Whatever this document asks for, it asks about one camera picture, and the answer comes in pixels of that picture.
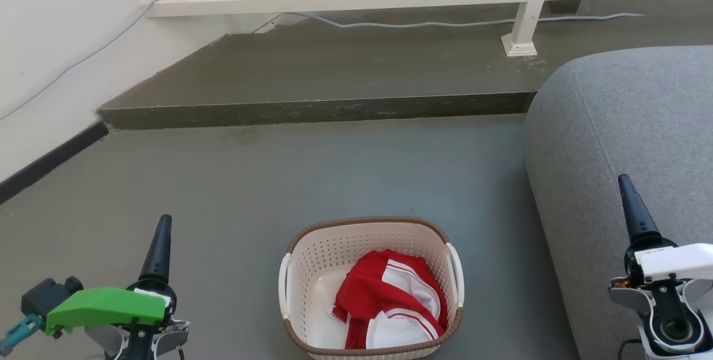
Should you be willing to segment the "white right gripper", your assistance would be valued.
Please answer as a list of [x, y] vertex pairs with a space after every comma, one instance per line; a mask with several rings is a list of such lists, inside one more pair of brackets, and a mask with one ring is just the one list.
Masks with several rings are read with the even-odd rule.
[[[645, 239], [662, 238], [631, 177], [620, 174], [617, 182], [629, 243], [641, 244]], [[675, 246], [665, 242], [648, 249], [628, 249], [624, 259], [627, 275], [636, 284], [689, 279], [713, 281], [713, 244]]]

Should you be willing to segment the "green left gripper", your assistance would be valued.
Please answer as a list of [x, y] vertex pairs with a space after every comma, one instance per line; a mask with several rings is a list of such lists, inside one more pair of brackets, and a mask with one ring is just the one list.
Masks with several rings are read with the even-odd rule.
[[171, 215], [162, 215], [139, 280], [125, 289], [104, 286], [69, 289], [68, 298], [46, 316], [46, 335], [71, 334], [77, 327], [161, 326], [177, 307], [170, 278]]

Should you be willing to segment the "cream laundry basket brown rim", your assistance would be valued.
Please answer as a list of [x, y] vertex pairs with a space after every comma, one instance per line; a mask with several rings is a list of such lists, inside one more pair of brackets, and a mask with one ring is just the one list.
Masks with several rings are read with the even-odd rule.
[[[385, 249], [426, 261], [446, 297], [448, 328], [421, 344], [345, 349], [345, 328], [330, 316], [337, 291], [362, 256]], [[459, 255], [443, 230], [422, 218], [375, 216], [312, 225], [293, 238], [278, 281], [287, 334], [314, 360], [415, 360], [448, 342], [462, 322], [465, 281]]]

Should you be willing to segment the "grey fabric sofa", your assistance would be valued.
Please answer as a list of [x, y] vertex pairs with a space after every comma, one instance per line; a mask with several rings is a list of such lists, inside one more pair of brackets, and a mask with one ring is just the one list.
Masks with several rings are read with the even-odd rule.
[[615, 360], [638, 335], [635, 312], [608, 297], [629, 244], [617, 177], [665, 238], [713, 244], [713, 45], [561, 66], [526, 113], [524, 155], [580, 360]]

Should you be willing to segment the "black baseboard strip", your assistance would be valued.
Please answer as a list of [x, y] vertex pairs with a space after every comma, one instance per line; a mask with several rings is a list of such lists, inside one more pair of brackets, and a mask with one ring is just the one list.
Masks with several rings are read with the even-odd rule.
[[28, 189], [84, 149], [104, 139], [108, 134], [107, 126], [98, 121], [21, 171], [16, 172], [12, 177], [0, 183], [0, 205]]

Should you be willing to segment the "red and white garment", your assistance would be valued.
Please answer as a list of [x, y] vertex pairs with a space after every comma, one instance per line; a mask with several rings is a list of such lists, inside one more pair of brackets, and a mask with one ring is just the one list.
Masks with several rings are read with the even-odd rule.
[[330, 316], [345, 328], [345, 349], [384, 349], [440, 338], [446, 297], [426, 261], [392, 249], [370, 251], [346, 274]]

